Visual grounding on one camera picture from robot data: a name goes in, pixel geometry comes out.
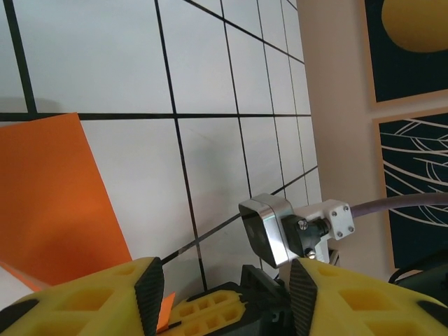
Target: screw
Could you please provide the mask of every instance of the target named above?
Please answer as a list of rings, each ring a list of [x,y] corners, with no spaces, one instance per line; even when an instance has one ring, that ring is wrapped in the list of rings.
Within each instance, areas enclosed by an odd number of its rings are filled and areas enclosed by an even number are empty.
[[[310,249],[306,253],[306,257],[309,258],[309,259],[316,259],[316,252],[314,252],[314,250]]]
[[[305,220],[299,220],[298,222],[297,222],[297,224],[299,225],[299,228],[301,229],[301,230],[306,230],[307,228],[308,228],[308,222],[307,221],[305,221]]]

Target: black grout line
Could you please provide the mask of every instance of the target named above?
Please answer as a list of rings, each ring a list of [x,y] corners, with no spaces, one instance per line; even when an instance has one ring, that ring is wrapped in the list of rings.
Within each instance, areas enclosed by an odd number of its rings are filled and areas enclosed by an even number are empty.
[[[258,10],[258,19],[260,21],[261,38],[263,39],[264,38],[264,35],[263,35],[263,25],[261,23],[260,4],[259,4],[258,0],[257,0],[257,10]],[[284,178],[284,175],[283,175],[283,165],[281,163],[281,154],[280,154],[280,145],[279,145],[279,133],[277,132],[277,122],[275,120],[275,111],[274,111],[274,100],[272,98],[271,80],[270,80],[270,75],[269,75],[269,67],[267,65],[266,46],[264,44],[263,44],[263,54],[265,56],[266,73],[267,73],[267,84],[269,85],[269,95],[271,97],[271,107],[272,107],[272,113],[274,115],[275,139],[277,141],[277,150],[279,152],[281,183],[283,185],[285,185],[285,178]]]
[[[15,59],[17,60],[20,81],[22,82],[25,104],[27,105],[28,114],[34,116],[37,114],[36,102],[34,100],[33,87],[29,77],[25,50],[22,44],[19,23],[17,21],[17,16],[15,15],[13,0],[3,0],[3,5],[5,7],[6,19],[8,21],[9,31],[13,41]]]
[[[287,0],[287,2],[288,2],[292,7],[294,7],[295,10],[297,10],[297,7],[294,6],[293,3],[292,3],[291,1]]]
[[[0,121],[31,121],[67,113],[0,113]],[[238,114],[238,113],[79,113],[81,120],[152,120],[152,119],[211,119],[211,118],[271,118],[269,114]],[[310,117],[309,114],[276,114],[276,117]]]
[[[282,190],[284,190],[285,188],[289,187],[293,183],[299,181],[300,179],[304,179],[306,177],[306,175],[308,175],[309,173],[311,173],[312,171],[314,171],[316,169],[317,169],[317,166],[315,166],[314,168],[311,168],[309,171],[307,171],[307,172],[303,173],[302,175],[294,178],[292,181],[289,181],[283,187],[280,187],[279,189],[275,190],[274,192],[271,192],[271,195],[276,195],[276,194],[280,193]],[[175,259],[179,255],[181,255],[183,252],[187,251],[188,249],[191,249],[194,245],[197,245],[200,242],[203,242],[205,239],[209,238],[214,233],[217,233],[217,231],[225,228],[227,225],[231,224],[231,222],[237,220],[240,217],[241,217],[241,215],[239,213],[234,215],[234,216],[232,216],[232,217],[230,217],[226,221],[222,222],[220,225],[216,226],[215,228],[211,229],[210,231],[204,233],[202,236],[198,237],[195,241],[191,241],[190,243],[186,244],[184,247],[180,248],[179,250],[177,250],[177,251],[171,253],[170,255],[168,255],[167,257],[163,258],[162,259],[162,264],[164,265],[164,264],[172,261],[173,259]]]
[[[284,10],[283,10],[283,1],[280,0],[280,6],[281,6],[281,18],[283,20],[283,31],[285,33],[285,40],[286,40],[286,50],[289,52],[289,47],[288,47],[288,37],[286,36],[286,23],[285,23],[285,15],[284,15]],[[293,70],[291,68],[291,59],[288,58],[288,64],[289,64],[289,74],[291,77],[291,87],[293,89],[293,100],[294,100],[294,108],[295,108],[295,113],[298,115],[298,111],[297,111],[297,102],[295,101],[295,91],[294,91],[294,82],[293,82]],[[296,120],[297,123],[297,135],[298,135],[298,139],[299,139],[299,146],[300,146],[300,157],[302,158],[302,169],[303,171],[305,171],[305,162],[303,160],[303,150],[302,150],[302,141],[300,139],[300,127],[299,127],[299,120]],[[304,180],[304,184],[305,184],[305,192],[307,194],[307,203],[309,204],[309,199],[308,199],[308,187],[307,187],[307,180]]]
[[[160,42],[162,44],[162,52],[163,52],[163,58],[164,58],[164,63],[165,63],[165,70],[167,72],[169,96],[171,97],[171,106],[173,108],[173,114],[176,115],[177,114],[176,102],[174,99],[174,91],[173,91],[171,73],[169,71],[168,54],[167,54],[167,47],[165,45],[165,36],[163,34],[162,16],[160,14],[159,1],[154,0],[154,3],[155,3],[155,11],[157,13],[157,23],[159,25],[159,31],[160,31]],[[178,141],[178,146],[179,146],[179,153],[181,156],[181,165],[182,165],[183,179],[185,181],[185,189],[187,192],[188,206],[190,208],[191,223],[193,226],[193,233],[195,235],[195,241],[196,241],[195,244],[196,244],[196,249],[197,249],[197,260],[199,263],[199,270],[201,272],[202,285],[204,287],[204,291],[207,291],[207,279],[205,277],[204,263],[202,262],[201,248],[200,248],[200,245],[198,242],[198,233],[197,233],[197,226],[196,226],[196,220],[195,220],[195,213],[193,210],[193,199],[191,197],[190,183],[188,182],[187,166],[186,166],[185,156],[184,156],[183,147],[182,147],[181,130],[179,127],[179,119],[178,118],[174,119],[174,124],[176,127],[176,135],[177,135],[177,141]]]
[[[221,12],[222,12],[223,18],[224,18],[223,0],[220,0],[220,4],[221,4]],[[239,136],[241,138],[241,147],[243,149],[244,168],[246,169],[247,188],[248,188],[248,191],[249,191],[249,197],[252,198],[251,181],[250,181],[250,178],[249,178],[249,168],[247,167],[246,147],[244,146],[243,128],[242,128],[242,125],[241,125],[241,117],[240,117],[240,114],[239,114],[237,89],[235,87],[235,77],[233,76],[232,56],[230,55],[229,38],[228,38],[227,27],[226,27],[226,23],[225,22],[223,22],[223,26],[224,26],[225,44],[227,45],[227,55],[229,57],[230,75],[232,77],[232,87],[233,87],[233,95],[234,95],[234,99],[235,99],[235,107],[237,109],[237,115],[238,115],[237,118],[238,118]]]
[[[238,24],[235,24],[235,23],[233,23],[233,22],[231,22],[231,21],[225,19],[224,17],[219,16],[219,15],[216,14],[215,12],[212,12],[211,10],[209,10],[209,9],[207,9],[207,8],[205,8],[205,7],[201,6],[201,5],[199,5],[198,3],[195,3],[195,2],[192,1],[192,0],[184,0],[184,1],[185,1],[185,2],[188,2],[189,4],[193,5],[194,7],[199,8],[200,10],[202,10],[202,11],[204,11],[204,12],[206,12],[206,13],[212,15],[212,16],[214,16],[215,18],[217,18],[217,19],[219,19],[219,20],[221,20],[221,21],[224,21],[224,22],[227,23],[228,25],[230,25],[230,26],[232,26],[232,27],[234,27],[234,28],[240,30],[241,32],[244,32],[244,33],[248,34],[249,36],[252,36],[254,39],[257,39],[257,40],[259,40],[260,42],[263,42],[263,44],[268,45],[269,47],[272,47],[272,48],[275,49],[275,50],[278,50],[280,53],[283,53],[283,54],[285,54],[285,55],[291,57],[292,59],[294,59],[294,60],[296,60],[296,61],[299,61],[299,62],[302,63],[302,64],[305,64],[301,59],[298,59],[297,57],[288,54],[286,51],[280,49],[279,47],[276,47],[276,46],[273,45],[272,43],[269,43],[269,42],[265,41],[265,40],[263,39],[263,37],[260,38],[260,37],[256,36],[255,34],[252,34],[251,32],[245,30],[245,28],[240,27]]]

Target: orange board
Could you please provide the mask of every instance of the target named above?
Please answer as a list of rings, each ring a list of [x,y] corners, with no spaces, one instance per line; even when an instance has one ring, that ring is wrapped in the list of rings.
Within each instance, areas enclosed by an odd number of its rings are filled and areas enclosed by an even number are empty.
[[[78,116],[1,127],[0,263],[57,285],[130,260]]]

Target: purple cable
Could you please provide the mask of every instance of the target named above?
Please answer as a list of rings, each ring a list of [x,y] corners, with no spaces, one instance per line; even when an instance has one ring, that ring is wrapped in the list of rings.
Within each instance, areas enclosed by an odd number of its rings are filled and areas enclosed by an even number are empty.
[[[446,205],[448,206],[448,192],[427,192],[422,194],[401,195],[377,199],[351,208],[353,218],[372,214],[374,212],[416,207],[419,205]]]

